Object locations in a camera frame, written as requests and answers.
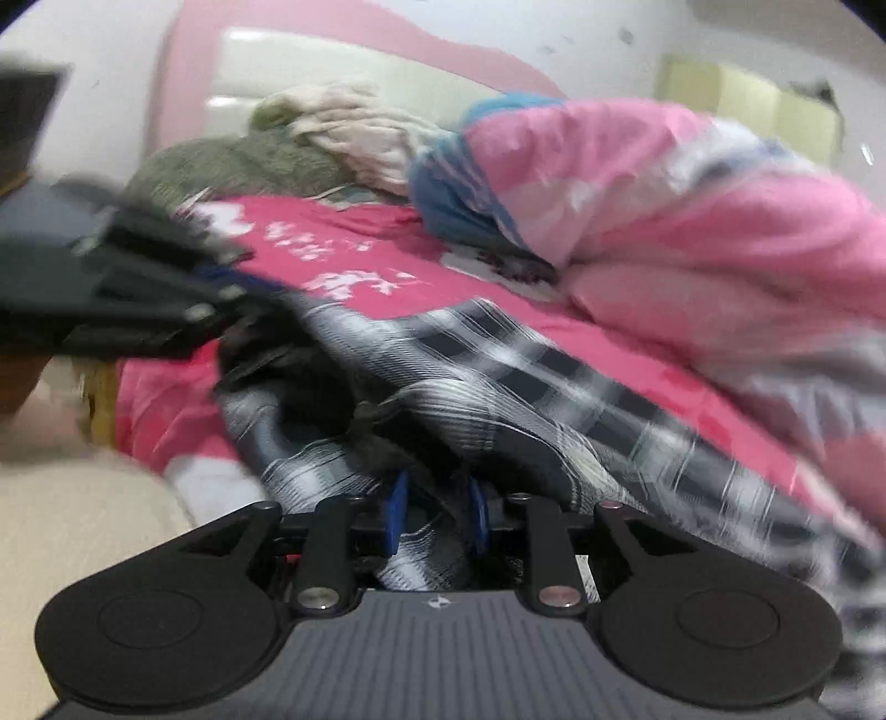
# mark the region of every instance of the wall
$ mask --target wall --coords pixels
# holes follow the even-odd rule
[[[71,63],[38,149],[54,176],[89,171],[123,183],[144,149],[154,68],[181,0],[39,0],[0,35],[0,51]]]
[[[886,207],[886,43],[835,0],[690,0],[687,55],[730,62],[779,84],[826,78],[846,119],[837,170]],[[869,145],[870,166],[861,151]]]
[[[0,50],[74,64],[39,168],[56,176],[88,170],[119,183],[132,175],[144,154],[154,69],[181,3],[40,0],[0,36]],[[444,39],[515,55],[574,97],[650,95],[660,55],[695,23],[686,0],[376,3]]]

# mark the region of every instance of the bed sheet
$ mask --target bed sheet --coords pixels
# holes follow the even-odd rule
[[[447,247],[409,207],[337,211],[310,200],[250,197],[198,207],[218,231],[255,250],[244,270],[388,318],[485,297],[565,352],[682,420],[728,456],[808,509],[855,533],[867,530],[802,460],[725,398],[675,364],[587,322],[544,277],[482,251]],[[134,360],[120,378],[120,449],[175,486],[197,522],[263,497],[237,462],[212,398],[214,345],[189,362]]]

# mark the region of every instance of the plaid shirt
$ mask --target plaid shirt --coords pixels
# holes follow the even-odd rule
[[[405,449],[395,460],[411,463],[410,477],[444,509],[404,535],[377,573],[385,587],[471,585],[454,459],[481,468],[502,493],[546,495],[574,512],[618,500],[812,586],[843,623],[843,655],[822,703],[844,720],[884,718],[881,546],[811,516],[655,404],[488,301],[396,320],[370,320],[300,294],[291,306],[298,320],[291,337],[253,332],[259,349],[253,337],[222,352],[225,422],[287,512],[372,491],[392,469],[373,462],[381,457],[385,465],[384,448]],[[321,353],[319,363],[305,362],[305,348]],[[333,376],[324,380],[325,372]],[[314,422],[312,413],[323,419]]]

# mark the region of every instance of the pink bed sheet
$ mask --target pink bed sheet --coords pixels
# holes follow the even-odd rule
[[[242,198],[204,204],[200,211],[217,229],[254,248],[244,270],[342,301],[369,317],[412,315],[486,297],[680,418],[807,508],[854,524],[809,466],[700,378],[588,323],[551,288],[505,280],[478,257],[452,252],[424,232],[411,208],[336,211],[294,198]],[[117,410],[120,449],[158,473],[183,456],[234,459],[210,396],[216,380],[213,345],[185,363],[125,363]]]

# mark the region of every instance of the bed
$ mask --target bed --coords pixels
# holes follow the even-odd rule
[[[186,2],[159,74],[152,146],[243,133],[267,95],[302,82],[336,81],[354,68],[378,86],[385,103],[444,129],[455,128],[476,102],[505,90],[562,96],[518,60],[446,43],[374,4],[330,0],[297,7],[271,0]],[[842,575],[830,556],[820,562],[815,553],[846,547],[873,552],[877,546],[870,529],[801,458],[699,377],[588,323],[547,278],[528,278],[519,267],[443,245],[408,207],[375,199],[368,205],[346,203],[347,211],[340,212],[341,207],[274,193],[244,195],[210,199],[196,211],[257,250],[248,270],[375,319],[413,316],[482,296],[528,328],[525,337],[592,368],[595,394],[588,397],[603,405],[613,397],[621,403],[619,411],[630,417],[618,429],[635,433],[627,455],[642,466],[644,477],[667,476],[672,484],[667,491],[681,507],[694,505],[683,517],[688,525],[704,517],[720,540],[730,532],[737,533],[735,539],[742,523],[760,513],[745,545],[736,540],[736,547],[784,571],[810,564],[805,572],[813,579],[825,573],[826,594],[838,592]],[[116,371],[104,377],[110,389],[94,399],[97,416],[113,423],[119,449],[167,479],[197,523],[268,495],[287,510],[312,506],[320,496],[286,496],[274,486],[273,473],[259,481],[261,472],[242,462],[243,448],[229,440],[212,398],[218,380],[214,347],[187,364],[126,363],[119,393]],[[656,451],[649,451],[649,438],[658,443]],[[689,466],[694,478],[683,472]],[[689,482],[699,475],[721,477],[723,488],[706,496]],[[362,489],[338,485],[338,491]],[[788,527],[805,540],[797,544]],[[812,539],[808,528],[815,528]],[[871,662],[875,673],[876,660]],[[846,682],[857,680],[850,676]],[[845,699],[851,695],[845,686],[831,691],[831,707],[852,702]]]

